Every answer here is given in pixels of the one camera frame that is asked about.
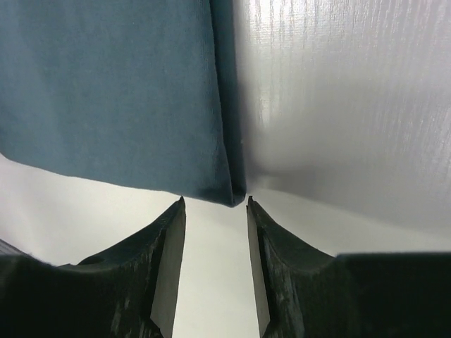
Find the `grey-blue t shirt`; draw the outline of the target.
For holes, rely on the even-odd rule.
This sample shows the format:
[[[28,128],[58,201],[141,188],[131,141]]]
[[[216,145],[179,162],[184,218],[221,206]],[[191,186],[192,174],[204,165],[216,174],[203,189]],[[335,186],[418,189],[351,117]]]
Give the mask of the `grey-blue t shirt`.
[[[231,1],[2,1],[1,153],[236,206]]]

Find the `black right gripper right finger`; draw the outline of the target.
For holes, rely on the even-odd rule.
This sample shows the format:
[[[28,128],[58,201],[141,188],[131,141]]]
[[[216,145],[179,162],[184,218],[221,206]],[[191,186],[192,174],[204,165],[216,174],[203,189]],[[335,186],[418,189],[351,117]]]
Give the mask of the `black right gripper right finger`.
[[[262,337],[449,337],[450,254],[328,254],[247,204]]]

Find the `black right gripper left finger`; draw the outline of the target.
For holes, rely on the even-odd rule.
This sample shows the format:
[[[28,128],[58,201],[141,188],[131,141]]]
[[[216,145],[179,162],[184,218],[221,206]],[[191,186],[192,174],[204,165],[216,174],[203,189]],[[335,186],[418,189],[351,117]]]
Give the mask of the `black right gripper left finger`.
[[[1,256],[2,337],[171,337],[185,202],[76,265]]]

